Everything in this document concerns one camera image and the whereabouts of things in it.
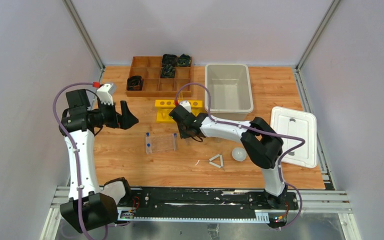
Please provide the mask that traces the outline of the white clay triangle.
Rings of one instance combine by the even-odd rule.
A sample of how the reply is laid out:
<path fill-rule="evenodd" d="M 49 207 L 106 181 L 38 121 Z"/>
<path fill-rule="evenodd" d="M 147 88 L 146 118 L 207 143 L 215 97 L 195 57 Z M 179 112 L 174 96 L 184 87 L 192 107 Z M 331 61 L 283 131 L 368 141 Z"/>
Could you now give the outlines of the white clay triangle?
<path fill-rule="evenodd" d="M 221 154 L 214 155 L 208 160 L 209 164 L 216 167 L 216 168 L 223 168 L 224 167 L 224 159 Z"/>

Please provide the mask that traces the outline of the yellow test tube rack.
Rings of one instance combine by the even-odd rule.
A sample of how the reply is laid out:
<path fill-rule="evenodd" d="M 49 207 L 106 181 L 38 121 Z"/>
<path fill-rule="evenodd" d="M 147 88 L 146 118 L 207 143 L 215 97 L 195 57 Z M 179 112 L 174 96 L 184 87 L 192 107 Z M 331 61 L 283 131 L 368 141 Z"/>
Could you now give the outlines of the yellow test tube rack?
<path fill-rule="evenodd" d="M 191 112 L 197 116 L 203 112 L 203 101 L 202 100 L 188 100 L 191 105 Z M 175 121 L 169 116 L 169 113 L 175 107 L 174 100 L 168 99 L 157 99 L 155 100 L 154 107 L 157 110 L 156 122 L 157 123 L 175 123 Z"/>

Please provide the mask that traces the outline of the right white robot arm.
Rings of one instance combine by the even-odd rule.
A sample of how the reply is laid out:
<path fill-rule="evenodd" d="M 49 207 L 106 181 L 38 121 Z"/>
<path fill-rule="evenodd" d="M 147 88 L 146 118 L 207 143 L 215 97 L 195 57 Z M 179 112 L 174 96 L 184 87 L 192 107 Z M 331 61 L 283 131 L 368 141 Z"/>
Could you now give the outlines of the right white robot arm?
<path fill-rule="evenodd" d="M 264 119 L 233 121 L 207 113 L 194 115 L 181 105 L 168 115 L 183 139 L 219 138 L 242 144 L 250 160 L 261 168 L 266 204 L 272 209 L 285 205 L 288 188 L 279 166 L 284 142 Z"/>

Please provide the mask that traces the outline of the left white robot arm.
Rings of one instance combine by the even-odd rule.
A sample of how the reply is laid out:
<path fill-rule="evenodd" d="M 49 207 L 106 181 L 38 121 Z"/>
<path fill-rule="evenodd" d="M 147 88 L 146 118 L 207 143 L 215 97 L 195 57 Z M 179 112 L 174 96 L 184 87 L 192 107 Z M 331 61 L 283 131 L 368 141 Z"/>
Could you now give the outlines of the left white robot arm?
<path fill-rule="evenodd" d="M 96 109 L 90 109 L 87 92 L 86 89 L 67 92 L 68 108 L 59 119 L 59 129 L 68 150 L 71 179 L 68 202 L 61 205 L 60 212 L 79 233 L 116 223 L 118 205 L 126 207 L 133 201 L 131 187 L 124 177 L 100 187 L 94 160 L 95 129 L 127 130 L 139 122 L 124 100 L 120 101 L 121 113 L 116 111 L 112 88 L 101 86 L 96 91 Z"/>

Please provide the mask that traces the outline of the clear plastic tube rack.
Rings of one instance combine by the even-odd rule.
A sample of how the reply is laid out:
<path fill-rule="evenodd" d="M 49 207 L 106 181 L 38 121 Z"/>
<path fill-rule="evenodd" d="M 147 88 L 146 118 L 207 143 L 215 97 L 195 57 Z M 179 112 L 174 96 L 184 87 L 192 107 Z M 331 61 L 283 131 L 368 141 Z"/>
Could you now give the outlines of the clear plastic tube rack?
<path fill-rule="evenodd" d="M 159 152 L 174 151 L 173 134 L 150 134 L 149 138 L 145 136 L 145 152 L 146 154 L 154 154 Z M 150 144 L 150 151 L 147 151 L 147 144 Z"/>

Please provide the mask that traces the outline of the white plastic bin lid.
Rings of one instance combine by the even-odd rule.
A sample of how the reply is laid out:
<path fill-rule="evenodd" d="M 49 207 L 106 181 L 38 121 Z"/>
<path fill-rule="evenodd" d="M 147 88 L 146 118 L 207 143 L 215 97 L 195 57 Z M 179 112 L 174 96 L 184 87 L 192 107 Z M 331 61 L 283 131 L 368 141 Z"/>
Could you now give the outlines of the white plastic bin lid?
<path fill-rule="evenodd" d="M 312 113 L 275 106 L 271 110 L 270 126 L 277 134 L 305 140 L 303 146 L 282 159 L 283 163 L 308 169 L 318 165 L 317 119 Z"/>

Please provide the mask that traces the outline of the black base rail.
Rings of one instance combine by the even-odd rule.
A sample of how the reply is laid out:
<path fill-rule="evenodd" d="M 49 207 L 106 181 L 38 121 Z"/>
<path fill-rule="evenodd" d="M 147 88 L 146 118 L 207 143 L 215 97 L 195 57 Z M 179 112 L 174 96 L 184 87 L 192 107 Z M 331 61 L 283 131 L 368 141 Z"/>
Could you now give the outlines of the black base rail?
<path fill-rule="evenodd" d="M 253 221 L 263 212 L 272 221 L 298 210 L 299 202 L 294 192 L 275 199 L 263 189 L 133 187 L 117 206 L 120 217 L 134 220 Z"/>

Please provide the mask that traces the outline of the white round dish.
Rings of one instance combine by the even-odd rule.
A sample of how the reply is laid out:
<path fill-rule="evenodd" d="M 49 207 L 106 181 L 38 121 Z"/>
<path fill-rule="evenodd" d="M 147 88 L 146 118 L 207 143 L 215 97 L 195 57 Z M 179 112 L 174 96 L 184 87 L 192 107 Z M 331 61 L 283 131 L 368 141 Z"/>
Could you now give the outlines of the white round dish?
<path fill-rule="evenodd" d="M 231 151 L 231 156 L 233 157 L 233 159 L 235 161 L 238 161 L 238 162 L 243 162 L 246 158 L 247 158 L 247 152 L 244 148 L 242 147 L 235 147 L 232 151 Z"/>

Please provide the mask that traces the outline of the beige plastic bin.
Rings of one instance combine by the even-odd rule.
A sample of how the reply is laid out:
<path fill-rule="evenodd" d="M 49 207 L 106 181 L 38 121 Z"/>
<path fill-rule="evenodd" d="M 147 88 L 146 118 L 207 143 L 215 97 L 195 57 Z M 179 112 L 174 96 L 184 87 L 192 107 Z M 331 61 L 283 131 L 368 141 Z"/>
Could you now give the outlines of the beige plastic bin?
<path fill-rule="evenodd" d="M 249 68 L 245 64 L 205 66 L 204 108 L 217 118 L 243 121 L 254 110 Z"/>

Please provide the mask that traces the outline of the wooden compartment tray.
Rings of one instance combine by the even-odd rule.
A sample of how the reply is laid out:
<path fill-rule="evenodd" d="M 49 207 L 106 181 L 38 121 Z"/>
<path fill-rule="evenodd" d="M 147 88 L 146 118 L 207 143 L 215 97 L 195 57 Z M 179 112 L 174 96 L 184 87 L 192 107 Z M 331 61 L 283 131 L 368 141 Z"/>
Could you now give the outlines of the wooden compartment tray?
<path fill-rule="evenodd" d="M 170 57 L 133 56 L 125 93 L 128 97 L 173 98 L 178 90 L 193 81 L 192 61 L 186 66 L 177 63 L 172 68 L 163 67 Z"/>

